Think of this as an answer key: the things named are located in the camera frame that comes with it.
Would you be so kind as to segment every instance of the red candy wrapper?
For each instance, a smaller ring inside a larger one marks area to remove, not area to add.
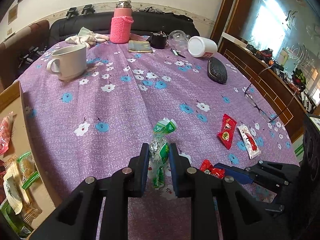
[[[233,120],[229,115],[223,115],[221,132],[219,132],[217,135],[228,150],[231,148],[233,133],[235,132],[236,124],[237,122]]]
[[[201,164],[201,167],[199,170],[203,171],[206,174],[210,174],[212,176],[215,176],[219,179],[223,179],[223,177],[224,177],[224,170],[214,168],[209,160],[204,160],[203,163]]]
[[[11,138],[13,112],[6,116],[0,126],[0,155],[9,149],[9,141]]]

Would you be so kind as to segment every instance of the cardboard box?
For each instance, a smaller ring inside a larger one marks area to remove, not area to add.
[[[41,168],[36,152],[34,151],[27,127],[23,91],[19,81],[14,82],[0,94],[0,121],[2,122],[2,119],[12,111],[15,116],[13,117],[9,149],[0,156],[0,159],[6,162],[13,155],[19,157],[23,153],[31,150],[36,168],[41,177],[41,179],[36,180],[28,189],[31,197],[42,210],[42,213],[34,219],[31,224],[32,228],[36,229],[61,203],[61,199],[51,186],[45,171]]]

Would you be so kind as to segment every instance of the white mug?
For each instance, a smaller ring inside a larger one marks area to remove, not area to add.
[[[87,68],[87,51],[84,44],[58,49],[51,56],[47,71],[57,75],[60,80],[72,80],[82,75]]]

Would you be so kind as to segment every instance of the cloth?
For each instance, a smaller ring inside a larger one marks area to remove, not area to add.
[[[93,33],[87,28],[82,27],[78,35],[66,38],[65,42],[85,44],[87,46],[87,49],[90,49],[90,47],[96,45],[96,43],[103,43],[109,40],[110,40],[109,36],[99,34],[99,33]]]
[[[47,52],[66,46],[60,42]],[[88,176],[101,179],[126,167],[164,117],[177,122],[167,138],[194,167],[204,159],[242,169],[258,160],[298,164],[282,122],[268,124],[250,105],[244,97],[249,80],[225,57],[215,55],[228,72],[220,85],[207,77],[208,59],[188,52],[181,53],[186,58],[176,57],[170,48],[140,54],[128,52],[128,44],[105,42],[88,50],[91,70],[74,81],[61,82],[46,71],[50,55],[20,76],[35,152],[61,197]],[[274,114],[255,87],[250,93],[262,110]],[[262,151],[259,157],[249,159],[238,130],[230,150],[222,144],[217,132],[225,113],[249,127]],[[190,239],[191,200],[175,197],[169,164],[164,182],[156,191],[148,179],[144,196],[129,198],[129,239]],[[255,184],[246,189],[259,200],[274,197]]]

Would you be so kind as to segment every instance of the plastic bag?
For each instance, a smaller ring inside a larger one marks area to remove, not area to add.
[[[169,157],[169,143],[165,135],[177,129],[176,122],[164,118],[153,128],[153,137],[149,143],[150,161],[152,163],[152,183],[155,189],[164,186],[164,166]]]

